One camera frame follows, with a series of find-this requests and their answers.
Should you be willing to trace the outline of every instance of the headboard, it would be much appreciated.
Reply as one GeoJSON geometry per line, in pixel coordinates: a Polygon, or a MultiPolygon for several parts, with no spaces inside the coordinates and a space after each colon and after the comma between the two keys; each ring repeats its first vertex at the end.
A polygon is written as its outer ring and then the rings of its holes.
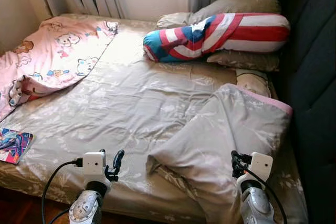
{"type": "Polygon", "coordinates": [[[274,76],[293,108],[289,131],[310,223],[335,223],[336,0],[280,0],[291,36],[274,76]]]}

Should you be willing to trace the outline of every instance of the hello kitty blanket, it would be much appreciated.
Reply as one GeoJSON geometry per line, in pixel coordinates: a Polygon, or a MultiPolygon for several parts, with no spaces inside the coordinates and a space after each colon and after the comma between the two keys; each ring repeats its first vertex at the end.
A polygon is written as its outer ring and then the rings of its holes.
{"type": "Polygon", "coordinates": [[[0,57],[0,122],[16,106],[78,82],[95,66],[118,23],[55,17],[0,57]]]}

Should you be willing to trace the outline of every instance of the gray blanket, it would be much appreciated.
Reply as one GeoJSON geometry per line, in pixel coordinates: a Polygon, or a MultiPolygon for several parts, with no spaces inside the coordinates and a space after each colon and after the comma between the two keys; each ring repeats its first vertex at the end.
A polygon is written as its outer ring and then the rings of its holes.
{"type": "Polygon", "coordinates": [[[274,156],[290,118],[286,104],[225,84],[177,134],[150,152],[147,171],[197,200],[208,222],[237,223],[240,198],[230,152],[274,156]]]}

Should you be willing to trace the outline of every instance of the bed sheet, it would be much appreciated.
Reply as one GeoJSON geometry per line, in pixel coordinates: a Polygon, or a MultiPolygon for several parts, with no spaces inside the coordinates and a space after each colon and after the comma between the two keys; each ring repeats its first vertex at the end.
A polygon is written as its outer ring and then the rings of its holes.
{"type": "MultiPolygon", "coordinates": [[[[36,135],[19,165],[0,163],[0,186],[41,196],[60,163],[104,148],[107,163],[112,164],[122,148],[125,156],[119,181],[105,196],[105,211],[165,222],[204,222],[197,202],[159,175],[146,176],[145,162],[150,150],[179,131],[216,89],[225,83],[235,84],[235,72],[205,62],[147,60],[142,40],[155,29],[155,23],[108,20],[119,22],[119,33],[86,78],[21,105],[0,123],[0,127],[36,135]]],[[[287,215],[300,222],[306,214],[303,191],[296,165],[287,154],[285,150],[278,160],[279,168],[270,183],[287,215]]],[[[81,168],[64,167],[47,197],[70,204],[84,188],[83,182],[81,168]]]]}

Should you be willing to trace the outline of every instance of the striped pillow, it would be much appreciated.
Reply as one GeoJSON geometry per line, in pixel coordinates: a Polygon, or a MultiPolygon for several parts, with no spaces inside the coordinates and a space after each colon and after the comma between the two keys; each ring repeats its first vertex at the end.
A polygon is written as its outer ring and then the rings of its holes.
{"type": "Polygon", "coordinates": [[[226,13],[195,25],[152,31],[143,48],[150,59],[161,62],[192,60],[222,49],[266,53],[280,49],[289,30],[279,14],[226,13]]]}

